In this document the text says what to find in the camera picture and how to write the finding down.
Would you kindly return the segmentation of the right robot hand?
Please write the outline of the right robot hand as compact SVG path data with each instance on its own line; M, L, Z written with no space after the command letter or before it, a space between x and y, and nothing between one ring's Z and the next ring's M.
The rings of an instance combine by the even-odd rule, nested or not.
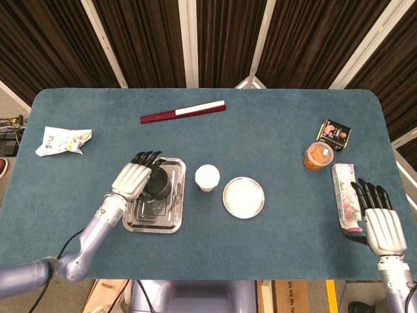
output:
M358 198L366 233L361 230L341 229L350 241L366 245L378 256L402 256L407 242L397 211L390 197L380 185L373 185L359 178L351 186Z

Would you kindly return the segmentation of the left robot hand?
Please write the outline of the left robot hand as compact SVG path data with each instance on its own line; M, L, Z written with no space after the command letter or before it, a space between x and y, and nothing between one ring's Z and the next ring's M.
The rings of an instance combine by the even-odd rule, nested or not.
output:
M162 162L157 160L161 151L139 152L128 162L111 185L113 194L133 201L139 197L151 178L151 174Z

